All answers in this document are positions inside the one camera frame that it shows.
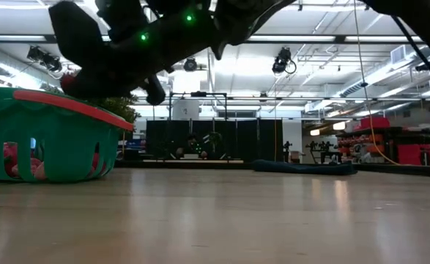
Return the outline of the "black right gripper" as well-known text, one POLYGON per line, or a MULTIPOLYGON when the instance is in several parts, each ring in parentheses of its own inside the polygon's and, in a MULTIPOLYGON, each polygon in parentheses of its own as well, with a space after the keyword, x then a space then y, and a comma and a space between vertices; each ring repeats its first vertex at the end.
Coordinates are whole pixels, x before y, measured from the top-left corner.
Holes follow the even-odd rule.
MULTIPOLYGON (((141 87, 153 106, 166 93, 156 77, 161 70, 206 48, 213 26, 208 1, 98 1, 97 15, 109 26, 116 50, 135 61, 124 73, 81 69, 67 77, 74 98, 129 98, 141 87)), ((103 65, 105 44, 97 22, 75 2, 60 1, 48 9, 62 55, 82 68, 103 65)))

